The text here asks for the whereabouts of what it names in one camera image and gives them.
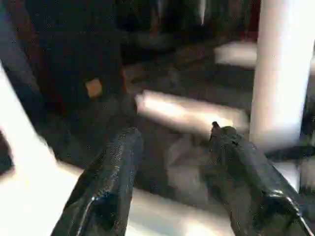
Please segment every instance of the pole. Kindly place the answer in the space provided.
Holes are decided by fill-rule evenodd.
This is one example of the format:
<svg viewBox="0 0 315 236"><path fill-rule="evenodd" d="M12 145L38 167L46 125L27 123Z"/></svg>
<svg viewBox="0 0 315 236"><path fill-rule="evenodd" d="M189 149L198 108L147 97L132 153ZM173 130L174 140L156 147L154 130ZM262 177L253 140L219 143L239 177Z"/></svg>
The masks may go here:
<svg viewBox="0 0 315 236"><path fill-rule="evenodd" d="M263 0L250 140L271 150L296 143L314 49L312 0Z"/></svg>

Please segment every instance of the white object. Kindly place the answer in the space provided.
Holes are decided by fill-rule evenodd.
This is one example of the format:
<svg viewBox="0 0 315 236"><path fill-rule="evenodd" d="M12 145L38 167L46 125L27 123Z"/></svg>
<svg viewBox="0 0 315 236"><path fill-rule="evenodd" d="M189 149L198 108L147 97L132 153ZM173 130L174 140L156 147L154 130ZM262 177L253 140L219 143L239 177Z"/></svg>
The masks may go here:
<svg viewBox="0 0 315 236"><path fill-rule="evenodd" d="M242 132L248 128L246 114L230 107L148 90L137 95L136 102L139 114L171 128L198 133L206 138L210 137L214 121L222 127L233 126Z"/></svg>
<svg viewBox="0 0 315 236"><path fill-rule="evenodd" d="M315 1L262 1L250 125L250 140L258 148L281 148L299 139L314 8Z"/></svg>

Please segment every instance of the white column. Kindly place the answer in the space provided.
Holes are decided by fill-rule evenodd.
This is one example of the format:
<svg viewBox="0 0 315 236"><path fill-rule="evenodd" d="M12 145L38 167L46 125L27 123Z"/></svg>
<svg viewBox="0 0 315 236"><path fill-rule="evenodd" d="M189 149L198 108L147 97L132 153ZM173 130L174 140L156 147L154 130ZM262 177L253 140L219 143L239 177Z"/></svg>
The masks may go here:
<svg viewBox="0 0 315 236"><path fill-rule="evenodd" d="M313 0L262 0L250 140L263 150L299 139L314 13Z"/></svg>

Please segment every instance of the tan label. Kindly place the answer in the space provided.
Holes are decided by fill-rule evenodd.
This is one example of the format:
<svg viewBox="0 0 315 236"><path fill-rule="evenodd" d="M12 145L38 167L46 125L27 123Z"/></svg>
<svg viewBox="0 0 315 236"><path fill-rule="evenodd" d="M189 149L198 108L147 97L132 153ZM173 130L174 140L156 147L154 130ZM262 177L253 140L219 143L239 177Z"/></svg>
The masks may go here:
<svg viewBox="0 0 315 236"><path fill-rule="evenodd" d="M102 84L98 78L86 82L85 86L87 87L90 98L100 96L103 93Z"/></svg>

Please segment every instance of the blurry object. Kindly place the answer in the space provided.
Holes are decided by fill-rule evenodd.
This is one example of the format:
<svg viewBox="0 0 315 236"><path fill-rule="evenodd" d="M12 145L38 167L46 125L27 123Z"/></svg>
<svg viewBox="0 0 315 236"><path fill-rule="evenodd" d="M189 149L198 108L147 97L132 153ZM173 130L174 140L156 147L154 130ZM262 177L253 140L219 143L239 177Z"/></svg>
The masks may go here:
<svg viewBox="0 0 315 236"><path fill-rule="evenodd" d="M142 138L122 130L79 177L52 235L124 236Z"/></svg>
<svg viewBox="0 0 315 236"><path fill-rule="evenodd" d="M254 69L257 45L253 42L231 42L215 48L216 63L243 66ZM315 57L311 60L311 75L315 74Z"/></svg>
<svg viewBox="0 0 315 236"><path fill-rule="evenodd" d="M256 147L214 123L207 165L209 191L230 213L237 235L314 235L313 210Z"/></svg>
<svg viewBox="0 0 315 236"><path fill-rule="evenodd" d="M229 107L195 101L158 92L144 91L136 96L138 113L164 125L210 137L211 124L219 120L240 132L248 128L244 112Z"/></svg>
<svg viewBox="0 0 315 236"><path fill-rule="evenodd" d="M113 2L77 2L73 8L69 2L26 0L25 7L51 75L39 80L50 80L60 100L54 102L61 102L67 115L124 90ZM95 79L102 93L90 98L87 84Z"/></svg>
<svg viewBox="0 0 315 236"><path fill-rule="evenodd" d="M13 166L10 154L11 150L9 144L0 130L0 175L9 171Z"/></svg>

